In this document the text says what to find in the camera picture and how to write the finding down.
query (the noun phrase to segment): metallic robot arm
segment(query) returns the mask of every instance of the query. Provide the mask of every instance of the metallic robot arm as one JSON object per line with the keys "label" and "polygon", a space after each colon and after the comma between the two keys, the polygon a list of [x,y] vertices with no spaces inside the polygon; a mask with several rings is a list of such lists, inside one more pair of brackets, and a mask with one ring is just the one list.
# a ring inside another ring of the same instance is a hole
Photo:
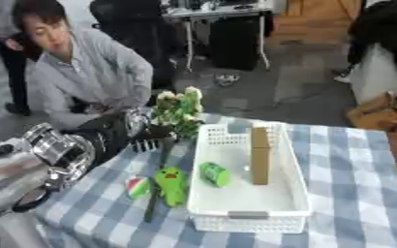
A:
{"label": "metallic robot arm", "polygon": [[157,148],[155,140],[165,137],[175,135],[168,128],[150,125],[136,110],[68,132],[59,132],[47,123],[37,125],[18,139],[9,155],[0,156],[0,215],[28,210],[16,203],[34,189],[49,194],[72,186],[129,143],[145,151],[146,146]]}

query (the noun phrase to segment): gray floor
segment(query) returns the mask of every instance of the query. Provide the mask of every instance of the gray floor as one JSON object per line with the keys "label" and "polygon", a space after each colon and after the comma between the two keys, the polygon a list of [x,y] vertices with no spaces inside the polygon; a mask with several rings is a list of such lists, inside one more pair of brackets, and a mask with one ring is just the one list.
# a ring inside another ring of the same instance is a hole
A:
{"label": "gray floor", "polygon": [[[329,70],[342,67],[340,46],[286,45],[268,48],[271,70],[261,63],[250,73],[240,73],[234,86],[222,88],[213,76],[232,71],[213,69],[208,63],[196,61],[191,74],[180,72],[177,86],[200,88],[203,105],[208,112],[289,123],[348,126],[345,110],[355,105],[350,88],[332,80]],[[0,61],[0,140],[18,136],[28,127],[46,120],[41,112],[37,90],[29,87],[29,98],[35,114],[16,117],[3,110],[10,101],[7,76]]]}

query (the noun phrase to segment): black jacket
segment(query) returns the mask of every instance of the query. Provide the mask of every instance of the black jacket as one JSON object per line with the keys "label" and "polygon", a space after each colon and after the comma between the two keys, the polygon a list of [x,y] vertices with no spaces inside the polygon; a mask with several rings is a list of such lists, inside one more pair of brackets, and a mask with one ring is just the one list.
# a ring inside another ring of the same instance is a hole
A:
{"label": "black jacket", "polygon": [[368,8],[352,24],[350,35],[359,47],[363,47],[358,50],[358,59],[350,62],[360,62],[356,60],[362,59],[369,45],[380,44],[393,54],[397,65],[397,0],[380,2]]}

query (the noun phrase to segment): blue checkered tablecloth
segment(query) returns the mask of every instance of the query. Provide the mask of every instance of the blue checkered tablecloth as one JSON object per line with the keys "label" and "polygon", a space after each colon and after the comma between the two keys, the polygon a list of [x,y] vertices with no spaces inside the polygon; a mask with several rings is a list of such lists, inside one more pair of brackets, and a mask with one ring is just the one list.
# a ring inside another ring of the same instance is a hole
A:
{"label": "blue checkered tablecloth", "polygon": [[[207,123],[247,119],[206,115]],[[158,203],[142,221],[148,198],[128,199],[131,174],[152,174],[159,151],[119,156],[36,209],[38,230],[52,247],[397,247],[397,170],[383,132],[289,125],[313,206],[301,234],[198,232],[185,207]],[[168,165],[190,171],[193,143],[176,145]]]}

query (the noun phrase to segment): green plant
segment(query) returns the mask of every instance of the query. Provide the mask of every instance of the green plant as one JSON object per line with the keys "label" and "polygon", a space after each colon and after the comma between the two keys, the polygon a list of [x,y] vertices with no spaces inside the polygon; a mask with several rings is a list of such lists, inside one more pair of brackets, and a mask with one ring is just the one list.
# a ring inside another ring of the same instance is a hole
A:
{"label": "green plant", "polygon": [[195,139],[203,123],[199,120],[203,112],[201,97],[201,91],[192,86],[187,87],[183,94],[162,92],[152,109],[152,124],[171,126],[180,138]]}

